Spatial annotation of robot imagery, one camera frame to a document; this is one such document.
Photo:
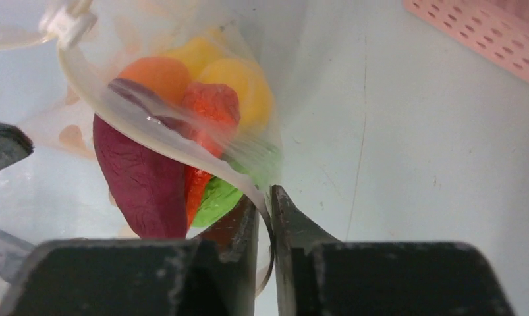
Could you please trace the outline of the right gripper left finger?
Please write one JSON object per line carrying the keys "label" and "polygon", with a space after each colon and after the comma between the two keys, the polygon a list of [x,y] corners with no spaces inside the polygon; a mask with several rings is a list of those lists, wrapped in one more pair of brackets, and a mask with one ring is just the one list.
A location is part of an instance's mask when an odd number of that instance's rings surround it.
{"label": "right gripper left finger", "polygon": [[54,240],[24,261],[0,315],[252,315],[258,214],[246,197],[187,240]]}

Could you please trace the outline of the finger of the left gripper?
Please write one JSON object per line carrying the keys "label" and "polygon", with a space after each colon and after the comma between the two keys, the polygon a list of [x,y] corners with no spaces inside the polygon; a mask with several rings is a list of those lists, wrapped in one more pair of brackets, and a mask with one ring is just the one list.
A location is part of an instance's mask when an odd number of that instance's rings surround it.
{"label": "finger of the left gripper", "polygon": [[0,122],[0,171],[29,157],[33,141],[17,126]]}

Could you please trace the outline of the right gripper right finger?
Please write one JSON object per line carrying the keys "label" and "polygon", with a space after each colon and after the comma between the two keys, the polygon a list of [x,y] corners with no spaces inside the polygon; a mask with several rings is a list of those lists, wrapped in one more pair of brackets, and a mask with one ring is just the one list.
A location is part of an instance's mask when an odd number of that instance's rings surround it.
{"label": "right gripper right finger", "polygon": [[512,315],[464,242],[343,242],[271,188],[280,315]]}

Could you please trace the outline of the green cucumber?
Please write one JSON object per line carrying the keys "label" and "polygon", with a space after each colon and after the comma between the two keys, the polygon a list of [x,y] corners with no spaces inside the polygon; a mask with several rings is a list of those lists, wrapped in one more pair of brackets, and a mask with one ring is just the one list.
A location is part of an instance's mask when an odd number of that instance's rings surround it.
{"label": "green cucumber", "polygon": [[[250,184],[261,192],[279,179],[282,151],[279,147],[259,142],[241,145],[239,151],[228,150],[222,159],[250,178]],[[199,169],[185,168],[185,197],[188,227],[203,228],[215,223],[240,201],[244,192],[231,183]]]}

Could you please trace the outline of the red fruit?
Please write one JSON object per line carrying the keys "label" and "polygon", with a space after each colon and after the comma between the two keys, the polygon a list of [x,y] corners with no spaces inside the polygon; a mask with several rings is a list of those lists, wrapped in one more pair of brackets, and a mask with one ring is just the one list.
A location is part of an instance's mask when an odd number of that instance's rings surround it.
{"label": "red fruit", "polygon": [[125,136],[94,115],[94,151],[117,207],[140,238],[185,238],[185,165]]}

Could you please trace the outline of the clear dotted zip top bag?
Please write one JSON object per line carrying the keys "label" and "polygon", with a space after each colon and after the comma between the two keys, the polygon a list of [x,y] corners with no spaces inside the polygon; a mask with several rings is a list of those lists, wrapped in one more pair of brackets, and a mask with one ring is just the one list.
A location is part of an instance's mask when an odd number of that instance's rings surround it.
{"label": "clear dotted zip top bag", "polygon": [[215,157],[184,135],[188,126],[210,127],[194,112],[117,75],[137,59],[162,56],[191,38],[219,29],[224,58],[254,61],[232,13],[218,1],[0,1],[0,51],[54,41],[69,92],[57,106],[22,120],[34,142],[95,159],[92,125],[99,115],[113,128],[168,158],[216,175],[241,189],[270,224],[270,195],[250,184],[222,156],[241,145],[271,143],[281,149],[276,106],[260,134],[238,130]]}

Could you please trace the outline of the orange red carrot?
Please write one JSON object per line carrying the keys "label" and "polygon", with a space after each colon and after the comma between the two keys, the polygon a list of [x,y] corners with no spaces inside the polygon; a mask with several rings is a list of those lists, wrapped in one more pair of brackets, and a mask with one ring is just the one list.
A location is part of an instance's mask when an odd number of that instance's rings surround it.
{"label": "orange red carrot", "polygon": [[[240,122],[239,100],[234,89],[225,84],[191,83],[182,106],[194,112],[210,127],[188,126],[184,135],[215,157],[220,157],[224,145],[215,141],[215,134],[225,143],[231,141]],[[206,186],[213,175],[195,167],[185,167],[186,223],[190,227],[202,202]]]}

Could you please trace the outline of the orange fruit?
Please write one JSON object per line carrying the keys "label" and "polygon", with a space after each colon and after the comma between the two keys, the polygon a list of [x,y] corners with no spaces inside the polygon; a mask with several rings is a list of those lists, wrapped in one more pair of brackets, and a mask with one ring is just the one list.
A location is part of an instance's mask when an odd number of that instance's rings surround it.
{"label": "orange fruit", "polygon": [[117,78],[131,80],[157,94],[168,104],[181,103],[191,82],[186,65],[174,58],[151,56],[126,66]]}

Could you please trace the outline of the yellow lemon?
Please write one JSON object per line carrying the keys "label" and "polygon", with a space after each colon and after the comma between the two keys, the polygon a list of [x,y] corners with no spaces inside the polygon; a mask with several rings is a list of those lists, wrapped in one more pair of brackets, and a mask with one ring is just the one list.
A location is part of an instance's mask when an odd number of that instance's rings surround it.
{"label": "yellow lemon", "polygon": [[275,98],[258,63],[238,58],[218,59],[203,69],[198,81],[225,84],[237,93],[240,132],[260,134],[265,131],[275,108]]}

